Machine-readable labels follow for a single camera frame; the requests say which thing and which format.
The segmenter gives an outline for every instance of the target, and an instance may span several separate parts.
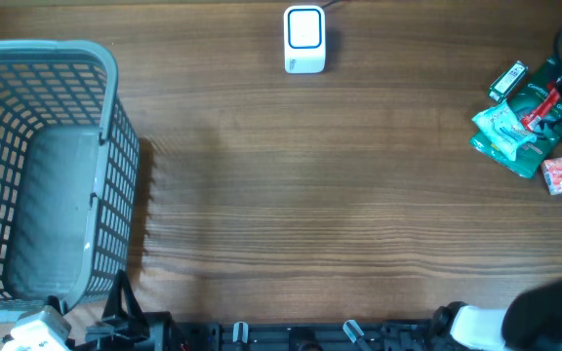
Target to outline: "wooden table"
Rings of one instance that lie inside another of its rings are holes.
[[[0,10],[0,39],[116,56],[142,144],[128,269],[144,310],[429,317],[562,277],[562,196],[468,144],[494,79],[551,54],[562,2],[339,4],[326,72],[302,76],[283,69],[287,6]],[[101,310],[67,316],[78,340]]]

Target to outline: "teal plastic bag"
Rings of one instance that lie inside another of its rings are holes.
[[[552,59],[549,59],[541,69],[533,74],[526,86],[507,101],[518,119],[521,120],[522,117],[539,106],[547,97],[549,93],[547,88],[547,70],[553,64]],[[538,137],[537,141],[526,143],[520,147],[517,150],[515,161],[508,160],[498,147],[492,144],[481,132],[473,136],[469,143],[478,151],[491,157],[518,175],[532,178],[547,154],[556,147],[562,138],[562,101],[559,100],[545,116],[544,121],[558,121],[558,123],[554,125],[553,129],[545,127],[542,130],[545,138]]]

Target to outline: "white barcode scanner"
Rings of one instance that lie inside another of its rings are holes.
[[[324,11],[319,6],[292,6],[283,14],[285,70],[319,73],[327,52]]]

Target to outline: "basket bottom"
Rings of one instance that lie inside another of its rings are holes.
[[[98,127],[51,127],[27,148],[6,262],[14,298],[65,297],[81,269]]]

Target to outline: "laundry basket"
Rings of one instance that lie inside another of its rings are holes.
[[[140,143],[117,81],[98,44],[0,42],[0,322],[125,268]]]

